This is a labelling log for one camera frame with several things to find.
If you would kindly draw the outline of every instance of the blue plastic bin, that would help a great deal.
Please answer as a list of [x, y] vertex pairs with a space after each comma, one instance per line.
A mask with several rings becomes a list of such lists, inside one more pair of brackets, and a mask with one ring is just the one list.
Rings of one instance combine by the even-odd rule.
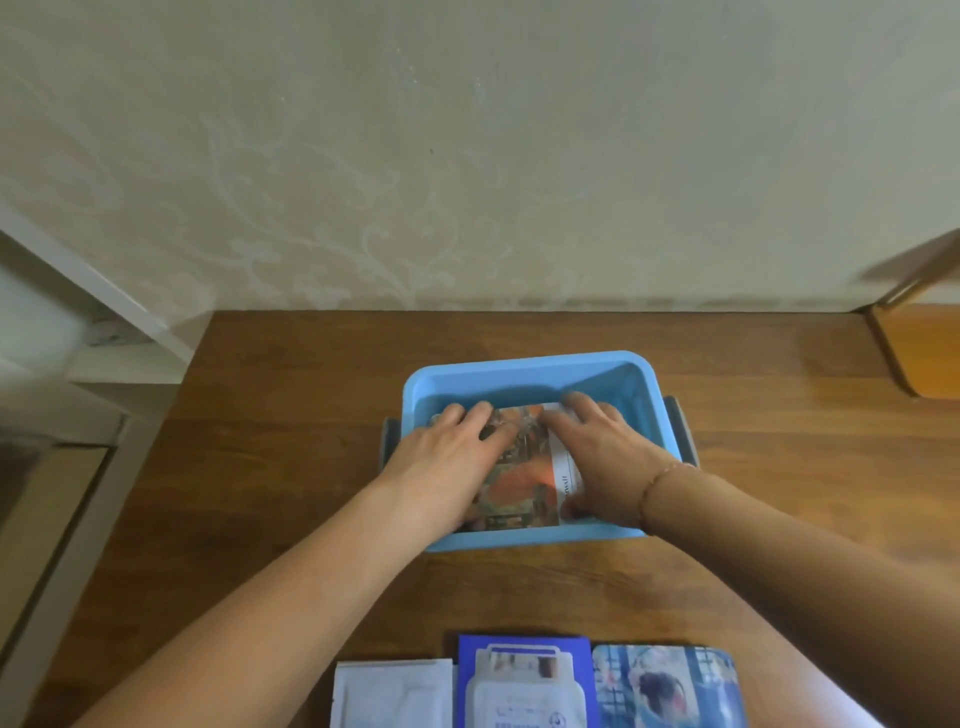
[[[595, 400], [609, 402], [633, 429], [681, 457], [654, 370], [646, 359], [633, 352], [540, 356], [424, 367], [414, 372], [403, 387], [399, 434], [405, 436], [416, 427], [428, 425], [431, 417], [452, 402], [459, 402], [466, 408], [481, 400], [489, 401], [494, 407], [514, 407], [558, 401], [574, 390]], [[553, 544], [643, 535], [643, 531], [635, 528], [584, 519], [541, 528], [453, 533], [427, 550]]]

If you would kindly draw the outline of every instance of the forearm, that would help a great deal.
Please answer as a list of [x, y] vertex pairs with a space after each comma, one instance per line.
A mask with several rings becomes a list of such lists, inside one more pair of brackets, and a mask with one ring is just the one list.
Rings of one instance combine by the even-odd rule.
[[192, 624], [79, 726], [286, 725], [348, 635], [422, 549], [367, 488]]
[[879, 719], [948, 722], [958, 594], [691, 469], [664, 478], [646, 516]]

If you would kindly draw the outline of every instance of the wrist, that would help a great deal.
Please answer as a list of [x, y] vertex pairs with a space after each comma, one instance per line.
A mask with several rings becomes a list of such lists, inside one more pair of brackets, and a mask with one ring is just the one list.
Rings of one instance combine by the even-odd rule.
[[693, 466], [675, 467], [656, 478], [648, 488], [643, 519], [648, 533], [667, 541], [696, 523], [708, 511], [703, 501], [716, 489], [714, 481], [724, 482]]
[[379, 476], [355, 497], [376, 534], [404, 562], [412, 561], [430, 542], [424, 541], [418, 514], [411, 513], [402, 484]]

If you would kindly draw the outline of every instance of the printed image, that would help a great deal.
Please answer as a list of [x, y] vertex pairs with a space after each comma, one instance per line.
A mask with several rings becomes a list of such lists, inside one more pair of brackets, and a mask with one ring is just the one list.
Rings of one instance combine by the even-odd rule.
[[550, 434], [537, 422], [543, 408], [532, 404], [493, 410], [481, 439], [506, 422], [517, 423], [519, 433], [480, 486], [461, 531], [560, 524]]
[[560, 671], [555, 656], [493, 652], [491, 673], [504, 679], [524, 680], [530, 677], [553, 679]]
[[718, 650], [603, 644], [593, 670], [607, 728], [746, 727], [736, 671]]

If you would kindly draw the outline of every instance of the bin handle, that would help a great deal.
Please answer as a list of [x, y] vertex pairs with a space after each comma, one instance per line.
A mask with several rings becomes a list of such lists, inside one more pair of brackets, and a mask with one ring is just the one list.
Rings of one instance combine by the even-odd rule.
[[684, 411], [680, 408], [680, 403], [676, 397], [664, 397], [663, 404], [666, 405], [666, 414], [670, 418], [673, 436], [677, 439], [680, 459], [699, 468], [700, 456], [697, 454], [697, 446], [693, 444], [693, 435], [690, 433], [690, 427], [686, 423], [686, 417], [684, 417]]

